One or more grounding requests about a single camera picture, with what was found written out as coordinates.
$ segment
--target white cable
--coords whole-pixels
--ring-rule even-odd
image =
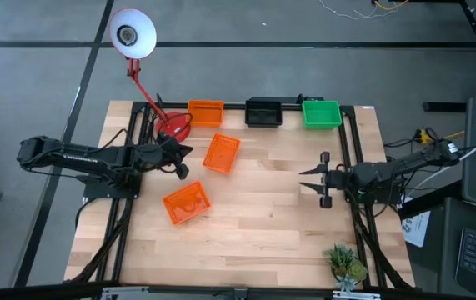
[[[475,152],[476,152],[476,147],[475,147],[473,150],[467,152],[465,155],[463,155],[463,156],[460,158],[460,162],[463,161],[464,159],[468,158],[471,154],[473,154],[473,153],[475,153]],[[435,178],[435,177],[438,176],[439,174],[441,174],[441,173],[443,173],[443,172],[445,172],[446,170],[449,170],[449,169],[450,169],[450,167],[445,167],[445,168],[441,169],[441,171],[436,172],[436,173],[430,175],[430,176],[427,177],[425,180],[423,180],[420,184],[418,184],[416,187],[414,187],[413,190],[412,190],[412,192],[410,192],[410,193],[407,195],[407,197],[409,197],[414,191],[417,190],[417,188],[419,188],[419,187],[421,187],[422,185],[424,185],[427,181],[429,181],[429,180],[432,179],[432,178]]]
[[[346,17],[346,18],[351,18],[353,20],[360,20],[360,19],[363,19],[363,18],[380,18],[380,17],[385,17],[387,15],[389,15],[390,13],[396,13],[398,12],[398,7],[397,9],[393,10],[393,11],[389,11],[389,12],[386,12],[386,13],[383,13],[383,14],[378,14],[378,15],[373,15],[376,11],[377,11],[377,8],[378,6],[374,6],[374,10],[369,14],[369,15],[363,15],[362,13],[360,13],[359,11],[357,11],[356,9],[353,10],[353,12],[357,13],[358,15],[360,15],[360,17],[353,17],[353,16],[349,16],[348,14],[344,14],[344,13],[338,13],[336,12],[335,10],[333,10],[332,8],[326,6],[323,2],[323,0],[318,0],[321,5],[323,5],[323,7],[327,10],[329,10],[330,12],[334,13],[336,16],[339,16],[339,17]]]

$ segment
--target orange plastic container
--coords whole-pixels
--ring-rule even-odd
[[[191,113],[194,127],[219,127],[223,121],[223,101],[189,100],[188,113]]]
[[[200,182],[194,182],[163,198],[173,224],[184,223],[209,209],[212,204]]]
[[[221,173],[230,173],[240,143],[237,138],[215,133],[203,166]]]

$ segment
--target wooden table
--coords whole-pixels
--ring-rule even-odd
[[[128,125],[131,106],[132,102],[110,102],[100,145]],[[364,159],[384,161],[373,107],[355,110]],[[345,126],[350,133],[348,122]],[[241,139],[229,175],[202,165],[214,133]],[[355,162],[350,135],[348,140]],[[335,243],[356,249],[350,207],[343,192],[331,190],[333,207],[320,208],[319,196],[299,185],[299,181],[319,183],[320,176],[298,173],[314,168],[322,151],[330,151],[332,168],[343,162],[338,130],[305,130],[302,113],[291,111],[283,112],[283,125],[278,129],[248,128],[244,111],[225,110],[220,128],[194,127],[183,144],[194,148],[184,159],[190,169],[187,179],[158,171],[143,177],[142,191],[133,206],[121,283],[335,288],[322,251]],[[175,227],[162,199],[197,180],[213,206]],[[110,203],[110,199],[99,199],[83,211],[65,278],[76,276],[101,246]],[[398,216],[388,208],[376,223],[383,252],[403,279],[413,284]],[[105,278],[111,277],[114,253],[112,249]],[[367,258],[371,283],[377,285],[369,250]]]

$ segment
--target potted plant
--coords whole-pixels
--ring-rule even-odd
[[[368,269],[358,260],[351,248],[334,244],[334,248],[325,250],[323,255],[330,257],[332,274],[338,280],[338,287],[342,292],[352,291],[368,276]]]

